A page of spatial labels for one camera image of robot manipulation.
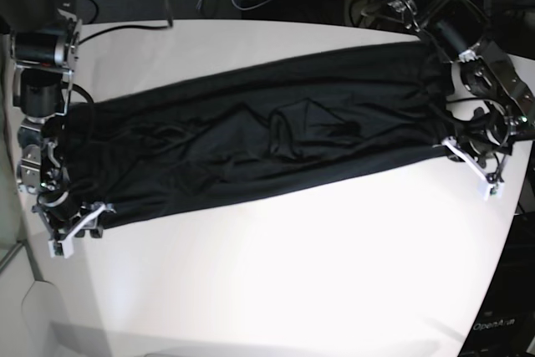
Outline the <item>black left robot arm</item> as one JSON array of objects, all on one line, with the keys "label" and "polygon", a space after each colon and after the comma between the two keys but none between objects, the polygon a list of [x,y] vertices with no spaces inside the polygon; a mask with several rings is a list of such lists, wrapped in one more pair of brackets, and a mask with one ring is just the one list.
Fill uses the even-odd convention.
[{"label": "black left robot arm", "polygon": [[493,0],[380,2],[458,67],[469,101],[485,105],[470,120],[453,119],[455,133],[441,144],[476,173],[483,199],[500,196],[514,144],[534,137],[534,95],[492,35]]}]

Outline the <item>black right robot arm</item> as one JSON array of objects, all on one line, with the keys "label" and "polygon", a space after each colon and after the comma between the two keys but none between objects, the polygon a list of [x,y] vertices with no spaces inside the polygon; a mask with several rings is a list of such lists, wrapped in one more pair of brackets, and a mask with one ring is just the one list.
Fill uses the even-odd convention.
[{"label": "black right robot arm", "polygon": [[9,37],[18,187],[54,258],[70,258],[79,237],[169,215],[181,147],[167,89],[94,101],[75,81],[89,42],[77,0],[1,0]]}]

